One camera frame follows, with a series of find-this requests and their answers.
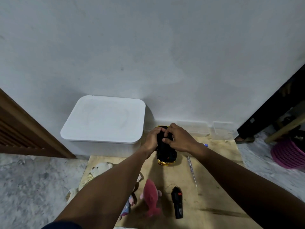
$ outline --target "gray floor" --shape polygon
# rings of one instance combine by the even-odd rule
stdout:
[[[264,133],[238,148],[248,169],[305,201],[305,171],[287,170],[270,157]],[[87,160],[0,154],[1,228],[41,228],[65,207],[70,188],[78,186]]]

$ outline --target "person's right arm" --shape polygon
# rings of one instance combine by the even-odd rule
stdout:
[[[163,142],[188,152],[216,179],[231,198],[263,228],[305,228],[305,203],[280,186],[260,177],[197,142],[183,128],[172,123]]]

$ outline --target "dark blue sleeve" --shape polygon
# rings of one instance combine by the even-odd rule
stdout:
[[[58,221],[58,222],[49,223],[48,225],[44,226],[42,229],[82,229],[82,227],[73,222]]]

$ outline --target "pink plastic basket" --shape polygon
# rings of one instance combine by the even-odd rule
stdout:
[[[271,156],[276,163],[286,169],[305,166],[305,153],[292,140],[278,142],[271,149]]]

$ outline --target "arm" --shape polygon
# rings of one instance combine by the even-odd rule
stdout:
[[[55,221],[72,221],[83,228],[113,228],[132,193],[144,161],[157,147],[156,127],[130,157],[90,181]]]
[[[305,203],[248,169],[198,143],[183,128],[171,124],[172,148],[194,156],[230,197],[263,228],[305,228]]]

